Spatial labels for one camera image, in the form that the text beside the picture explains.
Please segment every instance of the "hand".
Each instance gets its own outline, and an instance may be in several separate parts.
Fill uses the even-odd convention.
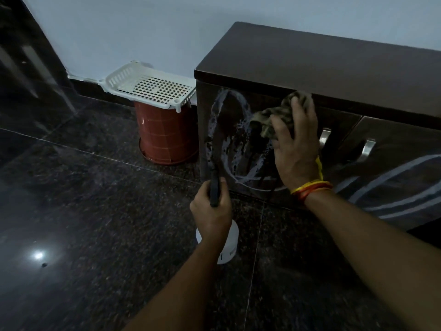
[[[271,115],[271,123],[277,135],[273,140],[276,167],[282,182],[290,191],[319,179],[315,159],[318,155],[317,115],[311,100],[306,110],[296,97],[291,100],[294,119],[294,139],[279,116]]]
[[[220,178],[219,205],[212,208],[208,198],[210,181],[205,181],[195,199],[190,203],[190,210],[202,240],[223,249],[231,227],[231,199],[225,178]]]

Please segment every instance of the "red plastic bucket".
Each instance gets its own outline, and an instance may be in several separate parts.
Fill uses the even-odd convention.
[[[198,127],[191,105],[161,109],[135,102],[142,155],[161,165],[184,162],[198,153]]]

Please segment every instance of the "rag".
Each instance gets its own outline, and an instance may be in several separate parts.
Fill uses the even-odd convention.
[[[262,126],[262,131],[260,133],[262,138],[277,139],[277,135],[274,131],[273,125],[271,124],[271,120],[269,119],[271,115],[277,115],[282,119],[282,121],[285,122],[291,135],[294,135],[294,120],[292,119],[291,99],[295,96],[298,98],[300,105],[306,111],[312,99],[311,94],[295,91],[294,93],[291,93],[285,97],[280,106],[267,108],[255,113],[251,118],[251,127]]]

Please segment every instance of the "cabinet door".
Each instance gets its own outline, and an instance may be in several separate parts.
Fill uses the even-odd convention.
[[[441,217],[441,131],[363,117],[325,176],[352,203],[402,229]]]
[[[280,104],[280,97],[240,92],[197,82],[201,179],[210,178],[209,162],[226,177],[233,191],[291,207],[294,201],[281,183],[271,142],[250,128],[251,116]],[[317,107],[323,151],[337,147],[360,116]]]

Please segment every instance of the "white plastic basket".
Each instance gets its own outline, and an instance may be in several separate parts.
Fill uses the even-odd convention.
[[[113,95],[177,112],[196,92],[195,79],[157,71],[139,61],[120,67],[99,84]]]

